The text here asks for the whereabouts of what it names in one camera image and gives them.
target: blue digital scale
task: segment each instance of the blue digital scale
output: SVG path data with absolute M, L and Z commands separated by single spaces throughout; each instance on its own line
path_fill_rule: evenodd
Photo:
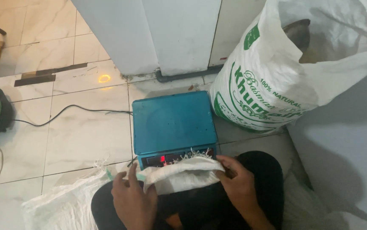
M 153 97 L 132 102 L 134 151 L 141 170 L 163 167 L 194 151 L 216 154 L 209 96 L 206 91 Z

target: white tile floor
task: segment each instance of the white tile floor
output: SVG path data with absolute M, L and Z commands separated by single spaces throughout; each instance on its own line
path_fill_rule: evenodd
M 109 60 L 71 0 L 0 0 L 0 77 Z
M 16 110 L 16 118 L 41 124 L 70 104 L 90 109 L 130 110 L 136 99 L 195 91 L 214 80 L 197 77 L 169 83 L 129 78 L 111 60 L 57 73 L 56 81 L 13 87 L 17 76 L 0 78 L 0 88 Z M 287 172 L 296 153 L 288 133 L 262 137 L 215 119 L 220 150 L 236 155 L 250 150 L 272 154 Z M 44 127 L 14 122 L 0 133 L 4 165 L 0 176 L 0 230 L 23 230 L 20 204 L 57 185 L 89 175 L 94 161 L 107 159 L 115 174 L 133 158 L 132 117 L 69 108 Z

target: black pants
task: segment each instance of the black pants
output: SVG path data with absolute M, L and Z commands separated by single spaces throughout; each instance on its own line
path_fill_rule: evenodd
M 254 185 L 260 208 L 277 229 L 283 220 L 283 173 L 277 160 L 261 151 L 250 151 L 237 160 L 254 174 Z M 91 201 L 91 210 L 99 230 L 124 230 L 117 216 L 111 195 L 112 182 L 101 187 Z M 210 229 L 250 229 L 232 205 L 222 184 L 215 183 L 199 189 L 158 196 L 158 212 L 154 230 L 170 230 L 165 218 L 179 213 L 185 230 L 209 229 L 205 225 L 216 223 Z

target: person's left hand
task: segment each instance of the person's left hand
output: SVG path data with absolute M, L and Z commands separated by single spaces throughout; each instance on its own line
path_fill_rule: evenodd
M 112 184 L 111 194 L 118 217 L 128 230 L 151 230 L 156 216 L 158 196 L 155 186 L 145 194 L 135 175 L 137 164 L 130 168 L 128 180 L 123 180 L 126 172 L 117 174 Z

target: scale platform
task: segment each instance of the scale platform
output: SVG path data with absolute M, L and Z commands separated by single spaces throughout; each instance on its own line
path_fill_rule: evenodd
M 132 102 L 134 151 L 141 170 L 173 164 L 194 151 L 216 154 L 216 131 L 206 91 Z

